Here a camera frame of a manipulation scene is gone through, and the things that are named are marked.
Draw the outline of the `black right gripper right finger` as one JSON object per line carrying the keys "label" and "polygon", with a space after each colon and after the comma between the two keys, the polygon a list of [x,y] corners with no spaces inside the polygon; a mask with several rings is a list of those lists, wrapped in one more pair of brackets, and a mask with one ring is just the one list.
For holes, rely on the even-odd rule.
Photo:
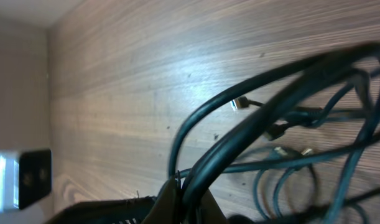
{"label": "black right gripper right finger", "polygon": [[207,190],[197,207],[197,223],[228,224],[212,193]]}

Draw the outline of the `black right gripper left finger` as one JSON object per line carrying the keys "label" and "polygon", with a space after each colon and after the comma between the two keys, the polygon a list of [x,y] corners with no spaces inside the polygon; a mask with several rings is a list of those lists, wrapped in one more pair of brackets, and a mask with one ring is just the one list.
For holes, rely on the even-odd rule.
{"label": "black right gripper left finger", "polygon": [[177,224],[180,223],[180,197],[178,181],[172,177],[162,188],[157,200],[142,221],[142,224]]}

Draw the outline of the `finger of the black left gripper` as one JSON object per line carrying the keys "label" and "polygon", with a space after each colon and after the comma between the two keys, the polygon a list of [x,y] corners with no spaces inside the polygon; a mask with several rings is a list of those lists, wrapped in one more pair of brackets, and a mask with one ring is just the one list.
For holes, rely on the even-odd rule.
{"label": "finger of the black left gripper", "polygon": [[155,204],[155,197],[80,202],[68,207],[46,224],[141,223]]}

